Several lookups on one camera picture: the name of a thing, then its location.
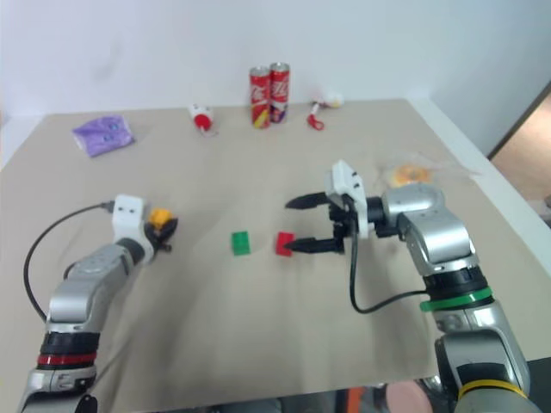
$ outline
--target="red soda can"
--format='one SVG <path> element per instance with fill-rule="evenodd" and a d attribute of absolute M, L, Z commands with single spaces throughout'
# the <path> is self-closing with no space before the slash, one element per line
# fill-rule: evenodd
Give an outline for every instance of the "red soda can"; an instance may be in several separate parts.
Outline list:
<path fill-rule="evenodd" d="M 287 63 L 272 63 L 269 66 L 271 81 L 271 104 L 269 118 L 273 123 L 285 121 L 289 100 L 289 65 Z"/>
<path fill-rule="evenodd" d="M 251 78 L 252 125 L 258 129 L 269 126 L 269 68 L 253 67 L 249 71 Z"/>

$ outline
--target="green block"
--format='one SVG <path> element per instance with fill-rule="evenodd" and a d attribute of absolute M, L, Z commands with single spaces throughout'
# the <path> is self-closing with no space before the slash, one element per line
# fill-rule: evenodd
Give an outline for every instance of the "green block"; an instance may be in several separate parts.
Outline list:
<path fill-rule="evenodd" d="M 249 232 L 241 231 L 232 234 L 232 250 L 235 256 L 245 256 L 251 253 Z"/>

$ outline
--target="white bracket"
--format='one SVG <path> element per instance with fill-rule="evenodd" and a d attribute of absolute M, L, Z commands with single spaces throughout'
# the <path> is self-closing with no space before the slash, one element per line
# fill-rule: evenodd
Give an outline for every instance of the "white bracket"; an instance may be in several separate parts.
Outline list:
<path fill-rule="evenodd" d="M 122 238 L 130 238 L 144 249 L 144 263 L 148 263 L 155 255 L 152 243 L 145 236 L 145 220 L 147 219 L 147 204 L 144 199 L 136 196 L 117 195 L 113 208 L 114 242 Z"/>
<path fill-rule="evenodd" d="M 367 238 L 369 235 L 368 202 L 363 180 L 345 161 L 338 161 L 325 174 L 325 194 L 342 209 L 344 209 L 343 195 L 352 198 L 358 217 L 358 236 Z"/>

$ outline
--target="orange object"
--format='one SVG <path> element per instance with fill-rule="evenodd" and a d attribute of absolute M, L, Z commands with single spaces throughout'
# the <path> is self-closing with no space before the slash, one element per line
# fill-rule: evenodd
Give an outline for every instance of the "orange object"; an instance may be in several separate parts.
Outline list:
<path fill-rule="evenodd" d="M 360 413 L 360 403 L 362 402 L 362 395 L 365 391 L 363 387 L 353 387 L 348 390 L 348 397 L 346 398 L 346 413 Z"/>
<path fill-rule="evenodd" d="M 393 186 L 403 187 L 408 183 L 431 183 L 432 176 L 428 169 L 422 166 L 406 164 L 396 168 L 392 175 Z"/>
<path fill-rule="evenodd" d="M 154 208 L 149 214 L 149 222 L 155 229 L 160 230 L 169 220 L 172 219 L 172 213 L 168 209 Z"/>

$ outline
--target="cable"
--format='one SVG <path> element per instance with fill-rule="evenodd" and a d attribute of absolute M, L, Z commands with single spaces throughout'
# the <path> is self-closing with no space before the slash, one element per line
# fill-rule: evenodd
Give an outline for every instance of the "cable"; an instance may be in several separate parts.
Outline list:
<path fill-rule="evenodd" d="M 92 206 L 87 206 L 86 208 L 79 209 L 75 211 L 74 213 L 69 213 L 65 215 L 63 218 L 58 219 L 53 224 L 48 226 L 39 236 L 36 238 L 36 240 L 33 242 L 33 245 L 31 245 L 31 248 L 28 250 L 27 257 L 25 258 L 25 263 L 23 264 L 23 285 L 25 286 L 25 291 L 27 292 L 27 296 L 29 301 L 31 302 L 31 305 L 33 306 L 34 310 L 38 313 L 40 318 L 42 318 L 42 321 L 46 322 L 46 314 L 44 311 L 40 308 L 40 305 L 38 304 L 38 301 L 36 301 L 36 298 L 34 297 L 33 290 L 31 288 L 30 282 L 28 281 L 28 267 L 31 263 L 31 257 L 33 256 L 34 250 L 36 250 L 36 247 L 42 241 L 42 238 L 44 238 L 48 232 L 50 232 L 53 228 L 61 224 L 63 221 L 74 217 L 75 215 L 79 215 L 80 213 L 85 213 L 87 211 L 90 211 L 92 209 L 96 208 L 104 208 L 107 209 L 110 212 L 113 212 L 113 205 L 115 204 L 114 201 L 109 202 L 102 202 L 101 204 L 95 204 Z"/>
<path fill-rule="evenodd" d="M 69 276 L 69 271 L 71 271 L 71 269 L 75 266 L 76 262 L 74 262 L 73 264 L 69 264 L 69 267 L 67 267 L 65 269 L 65 271 L 63 272 L 63 279 L 66 280 L 67 277 Z"/>
<path fill-rule="evenodd" d="M 394 301 L 404 299 L 405 297 L 411 297 L 412 295 L 427 294 L 426 290 L 408 291 L 406 293 L 396 294 L 389 299 L 381 301 L 379 304 L 375 304 L 368 308 L 360 308 L 356 302 L 356 265 L 358 261 L 358 233 L 356 228 L 356 222 L 350 225 L 350 232 L 352 236 L 352 257 L 350 258 L 350 302 L 354 307 L 354 310 L 360 314 L 369 314 L 380 310 L 382 307 L 392 304 Z"/>

